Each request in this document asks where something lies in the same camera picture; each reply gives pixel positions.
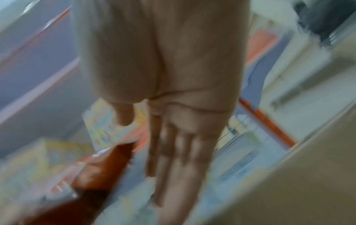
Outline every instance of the orange strip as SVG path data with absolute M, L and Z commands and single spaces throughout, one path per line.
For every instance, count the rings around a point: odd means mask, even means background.
M 268 118 L 263 112 L 261 112 L 259 109 L 254 110 L 252 109 L 250 103 L 244 99 L 239 99 L 238 100 L 242 106 L 244 106 L 249 112 L 251 112 L 255 117 L 262 123 L 264 124 L 267 128 L 269 128 L 275 135 L 277 135 L 280 139 L 283 140 L 283 142 L 288 146 L 288 147 L 293 147 L 296 142 L 292 140 L 287 134 L 285 134 L 279 127 Z
M 64 19 L 69 14 L 69 12 L 70 9 L 67 8 L 61 14 L 48 21 L 43 28 L 41 28 L 33 36 L 25 40 L 19 47 L 7 53 L 3 59 L 0 59 L 0 71 L 3 71 L 4 69 L 8 68 L 11 65 L 11 63 L 13 63 L 16 59 L 18 59 L 21 55 L 23 55 L 24 50 L 30 47 L 31 44 L 35 44 L 38 41 L 38 39 L 44 34 L 45 30 L 47 30 L 49 27 L 53 26 L 54 24 L 59 23 L 62 19 Z

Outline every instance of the skin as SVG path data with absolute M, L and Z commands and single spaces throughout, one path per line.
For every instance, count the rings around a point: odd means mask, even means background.
M 120 125 L 146 100 L 160 224 L 193 208 L 232 115 L 245 62 L 249 0 L 74 0 L 83 74 Z

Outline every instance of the orange package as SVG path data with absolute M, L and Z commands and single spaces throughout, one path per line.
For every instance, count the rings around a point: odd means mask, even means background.
M 130 162 L 134 147 L 135 143 L 117 145 L 69 166 L 9 205 L 0 224 L 92 224 L 104 210 L 104 203 Z

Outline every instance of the palm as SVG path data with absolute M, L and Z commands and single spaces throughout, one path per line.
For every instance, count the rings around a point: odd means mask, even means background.
M 85 73 L 119 123 L 148 99 L 147 174 L 161 223 L 182 224 L 237 101 L 248 1 L 75 0 L 72 10 Z

